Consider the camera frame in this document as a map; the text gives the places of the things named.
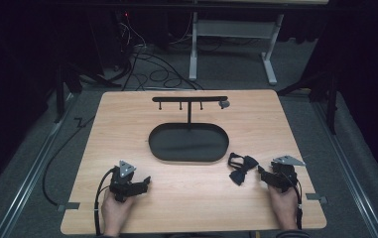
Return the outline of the metal floor rail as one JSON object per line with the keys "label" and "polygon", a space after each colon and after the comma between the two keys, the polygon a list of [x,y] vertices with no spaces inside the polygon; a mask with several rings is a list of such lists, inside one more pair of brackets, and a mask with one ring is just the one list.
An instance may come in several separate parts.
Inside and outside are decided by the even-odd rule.
{"label": "metal floor rail", "polygon": [[65,110],[63,115],[54,123],[47,138],[45,139],[42,148],[37,154],[36,158],[28,173],[21,183],[19,190],[17,191],[13,201],[11,202],[9,209],[0,222],[0,238],[9,238],[20,214],[22,213],[39,177],[43,173],[44,167],[48,163],[48,153],[53,146],[53,143],[63,125],[64,118],[67,116],[71,108],[73,107],[77,95],[70,93],[65,100]]}
{"label": "metal floor rail", "polygon": [[337,139],[337,136],[334,135],[326,125],[326,116],[322,106],[319,103],[313,103],[312,108],[314,109],[324,133],[328,137],[328,140],[335,151],[335,157],[341,168],[344,180],[359,210],[359,213],[364,220],[367,230],[371,235],[371,238],[378,238],[378,216],[375,213],[374,207],[368,195],[364,191],[351,164],[349,163],[348,158],[345,155],[339,140]]}

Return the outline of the black metal stand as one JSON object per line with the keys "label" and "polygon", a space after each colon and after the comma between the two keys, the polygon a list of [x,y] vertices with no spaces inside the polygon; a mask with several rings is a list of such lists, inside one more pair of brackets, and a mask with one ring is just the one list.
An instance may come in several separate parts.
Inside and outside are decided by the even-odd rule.
{"label": "black metal stand", "polygon": [[329,131],[335,134],[334,118],[337,98],[337,78],[334,73],[321,71],[315,75],[303,78],[286,88],[277,91],[279,96],[285,96],[301,88],[308,88],[310,102],[326,102],[325,122]]}

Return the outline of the white metal table frame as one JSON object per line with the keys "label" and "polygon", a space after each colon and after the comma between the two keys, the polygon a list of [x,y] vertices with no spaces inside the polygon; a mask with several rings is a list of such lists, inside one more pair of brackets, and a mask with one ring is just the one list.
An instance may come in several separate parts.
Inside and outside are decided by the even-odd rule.
{"label": "white metal table frame", "polygon": [[271,63],[271,56],[277,42],[284,15],[280,14],[272,22],[244,22],[229,20],[202,20],[197,13],[192,14],[191,50],[189,57],[189,79],[197,78],[197,39],[199,37],[221,37],[242,39],[268,40],[268,49],[260,57],[264,66],[268,83],[277,84],[277,78]]}

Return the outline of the black hanger stand with tray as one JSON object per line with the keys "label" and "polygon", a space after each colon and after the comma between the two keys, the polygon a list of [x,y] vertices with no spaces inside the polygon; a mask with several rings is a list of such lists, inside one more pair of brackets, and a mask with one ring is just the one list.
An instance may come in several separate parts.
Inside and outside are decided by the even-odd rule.
{"label": "black hanger stand with tray", "polygon": [[229,137],[224,129],[212,123],[191,121],[192,104],[228,100],[227,96],[162,97],[152,98],[162,109],[163,103],[177,102],[188,106],[186,122],[163,123],[149,135],[151,153],[159,160],[179,163],[213,163],[225,156]]}

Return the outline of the black bow tie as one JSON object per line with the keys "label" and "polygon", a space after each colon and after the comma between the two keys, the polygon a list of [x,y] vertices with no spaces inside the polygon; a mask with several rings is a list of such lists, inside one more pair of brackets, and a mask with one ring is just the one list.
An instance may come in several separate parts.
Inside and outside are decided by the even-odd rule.
{"label": "black bow tie", "polygon": [[235,153],[229,155],[227,164],[233,168],[233,172],[230,173],[229,177],[237,185],[243,184],[247,173],[259,166],[259,163],[254,158],[240,156]]}

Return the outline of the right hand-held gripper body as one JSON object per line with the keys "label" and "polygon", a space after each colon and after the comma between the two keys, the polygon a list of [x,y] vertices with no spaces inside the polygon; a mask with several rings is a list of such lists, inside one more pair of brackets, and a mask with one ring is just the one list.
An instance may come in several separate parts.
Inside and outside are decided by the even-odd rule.
{"label": "right hand-held gripper body", "polygon": [[298,178],[295,166],[304,167],[305,165],[304,162],[292,156],[279,157],[271,162],[271,174],[275,174],[280,178],[280,190],[282,192],[297,185]]}

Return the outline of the person's right hand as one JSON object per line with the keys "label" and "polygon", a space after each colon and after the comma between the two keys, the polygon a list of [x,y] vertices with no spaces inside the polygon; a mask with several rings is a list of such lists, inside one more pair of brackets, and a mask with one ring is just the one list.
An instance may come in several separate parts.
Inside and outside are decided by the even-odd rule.
{"label": "person's right hand", "polygon": [[298,200],[295,190],[290,187],[287,191],[281,192],[273,186],[268,186],[271,206],[276,219],[282,230],[295,230],[297,225]]}

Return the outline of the person's left hand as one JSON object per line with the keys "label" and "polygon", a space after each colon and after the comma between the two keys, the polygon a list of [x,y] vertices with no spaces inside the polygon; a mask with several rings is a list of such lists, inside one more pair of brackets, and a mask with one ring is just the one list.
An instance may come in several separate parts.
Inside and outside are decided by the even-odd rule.
{"label": "person's left hand", "polygon": [[106,190],[104,192],[101,206],[104,221],[104,236],[112,238],[119,237],[131,212],[134,201],[134,197],[129,197],[124,202],[119,202],[115,199],[115,195],[111,191]]}

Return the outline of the grey table edge bracket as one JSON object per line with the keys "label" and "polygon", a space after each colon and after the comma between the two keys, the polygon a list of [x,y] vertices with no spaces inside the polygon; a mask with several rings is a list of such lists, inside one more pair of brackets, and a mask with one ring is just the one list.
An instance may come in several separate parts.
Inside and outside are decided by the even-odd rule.
{"label": "grey table edge bracket", "polygon": [[325,196],[318,194],[318,193],[307,193],[306,198],[307,198],[307,200],[316,200],[320,204],[327,204],[328,203],[327,198]]}
{"label": "grey table edge bracket", "polygon": [[58,212],[64,212],[66,210],[78,210],[80,202],[68,202],[66,204],[60,204],[57,207]]}

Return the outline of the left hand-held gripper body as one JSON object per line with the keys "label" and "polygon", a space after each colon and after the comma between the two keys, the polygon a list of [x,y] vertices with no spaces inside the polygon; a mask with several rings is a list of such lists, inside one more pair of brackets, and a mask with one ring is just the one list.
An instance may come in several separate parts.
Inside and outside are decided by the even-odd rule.
{"label": "left hand-held gripper body", "polygon": [[125,161],[121,161],[119,166],[113,168],[109,189],[116,201],[124,202],[127,197],[135,196],[132,182],[135,171],[136,168]]}

